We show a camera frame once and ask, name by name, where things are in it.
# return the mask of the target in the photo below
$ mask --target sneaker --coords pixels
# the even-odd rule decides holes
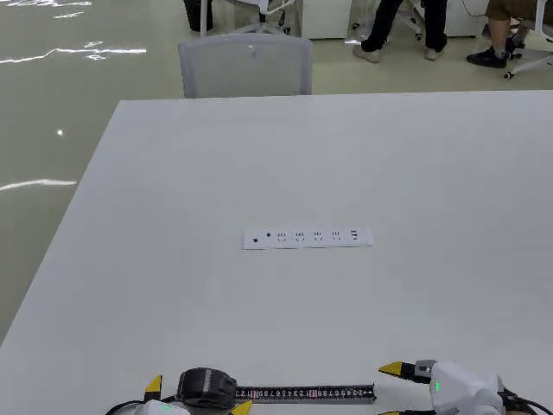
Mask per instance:
[[[495,50],[493,50],[493,48],[489,48],[487,51],[480,52],[479,54],[470,54],[467,56],[467,62],[480,67],[503,68],[507,66],[508,56],[509,54],[505,52],[505,56],[503,58],[498,58],[495,54]]]
[[[374,52],[366,52],[365,50],[363,50],[361,45],[355,45],[353,47],[353,54],[358,58],[365,59],[366,61],[372,63],[380,62],[380,49],[377,49]]]
[[[505,42],[505,51],[509,54],[509,60],[518,59],[522,57],[522,54],[518,53],[515,54],[515,50],[517,49],[524,49],[526,48],[526,45],[524,43],[521,43],[520,45],[516,45],[513,41],[512,37],[507,38],[507,41]]]
[[[438,58],[443,54],[443,50],[436,52],[434,49],[427,48],[424,53],[424,57],[429,61],[437,61]]]

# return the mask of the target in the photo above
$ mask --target power strip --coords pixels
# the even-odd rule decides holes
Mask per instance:
[[[373,245],[374,238],[370,227],[246,229],[242,242],[242,248],[246,251]]]

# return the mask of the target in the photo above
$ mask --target person's leg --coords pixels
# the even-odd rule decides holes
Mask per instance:
[[[492,37],[492,48],[498,57],[503,57],[505,54],[505,43],[509,37],[509,29],[511,28],[511,18],[507,20],[492,20],[488,21],[490,26],[490,36]]]
[[[490,0],[486,16],[492,37],[492,47],[479,54],[470,54],[467,61],[483,67],[505,67],[508,54],[505,53],[505,43],[511,27],[511,11],[508,3],[519,0]]]
[[[522,47],[529,33],[530,33],[530,29],[528,29],[526,26],[523,26],[522,24],[518,26],[517,33],[515,33],[515,36],[512,37],[512,43],[514,47],[515,48]]]
[[[381,0],[372,26],[372,32],[366,41],[361,42],[361,47],[366,52],[380,50],[390,34],[391,25],[396,18],[397,9],[403,0]]]
[[[426,0],[424,2],[424,25],[426,47],[440,53],[448,43],[445,34],[448,0]]]

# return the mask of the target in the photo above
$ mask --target gray chair backrest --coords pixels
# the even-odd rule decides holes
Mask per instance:
[[[186,98],[310,95],[313,43],[257,33],[204,37],[179,45]]]

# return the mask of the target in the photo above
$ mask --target robotic arm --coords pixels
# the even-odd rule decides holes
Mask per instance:
[[[436,415],[505,415],[506,411],[537,415],[532,406],[553,415],[542,405],[522,399],[506,389],[497,374],[480,377],[451,361],[418,361],[414,365],[397,361],[381,367],[379,372],[428,384],[434,408],[430,412]],[[404,412],[405,415],[423,413],[429,412]]]

